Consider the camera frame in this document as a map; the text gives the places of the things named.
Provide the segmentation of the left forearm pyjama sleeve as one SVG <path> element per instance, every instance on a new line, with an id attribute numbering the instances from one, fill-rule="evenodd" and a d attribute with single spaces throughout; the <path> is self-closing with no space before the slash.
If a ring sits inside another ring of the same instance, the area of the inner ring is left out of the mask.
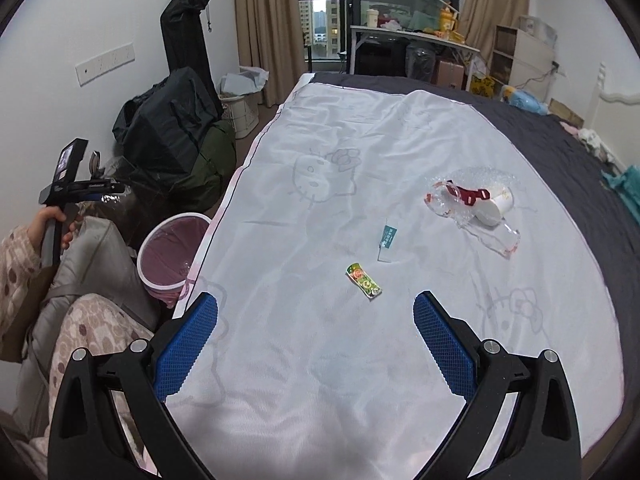
<path id="1" fill-rule="evenodd" d="M 41 257 L 28 236 L 27 226 L 18 226 L 1 242 L 1 359 L 22 358 L 27 329 L 35 322 L 37 303 L 32 282 L 41 272 Z"/>

